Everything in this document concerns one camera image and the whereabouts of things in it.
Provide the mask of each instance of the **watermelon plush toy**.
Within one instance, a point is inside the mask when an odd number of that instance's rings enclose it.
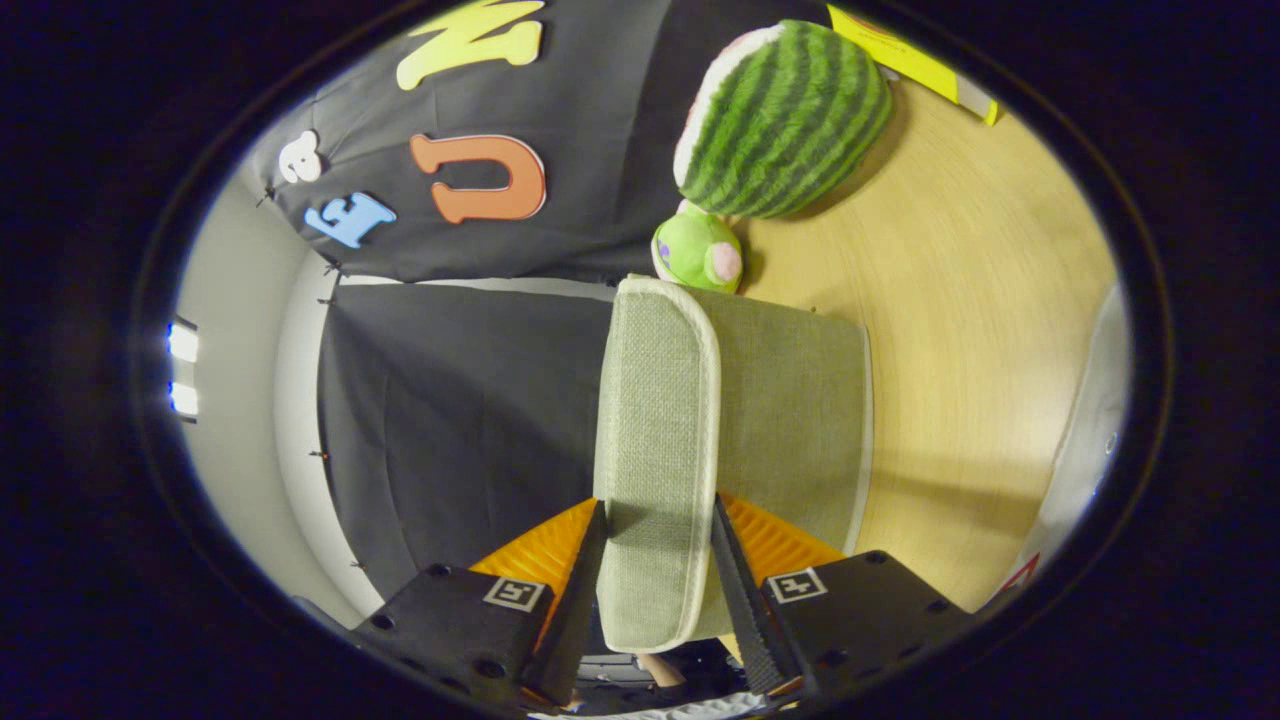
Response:
[[[709,213],[794,213],[852,174],[891,111],[877,64],[835,31],[783,20],[749,32],[703,78],[676,184]]]

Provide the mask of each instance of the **green cushion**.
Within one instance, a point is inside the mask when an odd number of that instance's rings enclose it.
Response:
[[[660,652],[732,632],[709,555],[716,489],[852,552],[869,370],[856,325],[662,281],[621,283],[595,459],[611,524],[598,585],[609,647]]]

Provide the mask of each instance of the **white object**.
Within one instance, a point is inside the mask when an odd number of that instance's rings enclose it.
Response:
[[[1129,402],[1132,342],[1124,295],[1114,286],[1098,309],[1089,359],[1053,460],[1048,492],[1000,589],[1033,580],[1088,511],[1120,439]]]
[[[288,182],[315,182],[324,165],[316,147],[320,145],[320,136],[316,131],[303,131],[293,142],[280,149],[280,174]]]

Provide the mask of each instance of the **fluorescent light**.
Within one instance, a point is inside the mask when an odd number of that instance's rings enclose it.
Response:
[[[195,415],[200,409],[196,402],[196,388],[182,383],[169,383],[169,397],[173,398],[173,409],[183,415]]]
[[[200,338],[195,331],[174,323],[169,325],[169,354],[187,363],[196,361]]]

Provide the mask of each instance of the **person's hand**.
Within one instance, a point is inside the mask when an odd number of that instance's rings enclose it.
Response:
[[[671,688],[685,682],[685,676],[680,674],[680,670],[676,670],[657,655],[637,652],[636,661],[653,675],[659,688]]]

